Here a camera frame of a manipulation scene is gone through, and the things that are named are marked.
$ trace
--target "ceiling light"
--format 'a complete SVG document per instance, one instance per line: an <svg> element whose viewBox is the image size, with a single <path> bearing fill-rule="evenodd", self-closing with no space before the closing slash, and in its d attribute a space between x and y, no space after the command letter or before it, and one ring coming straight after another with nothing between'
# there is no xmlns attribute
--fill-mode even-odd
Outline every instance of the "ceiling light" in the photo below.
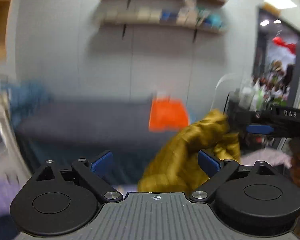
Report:
<svg viewBox="0 0 300 240"><path fill-rule="evenodd" d="M265 2L279 10L297 7L297 5L291 0L265 0Z"/></svg>
<svg viewBox="0 0 300 240"><path fill-rule="evenodd" d="M268 20L263 21L262 23L260 23L261 26L266 26L268 25L270 22Z"/></svg>

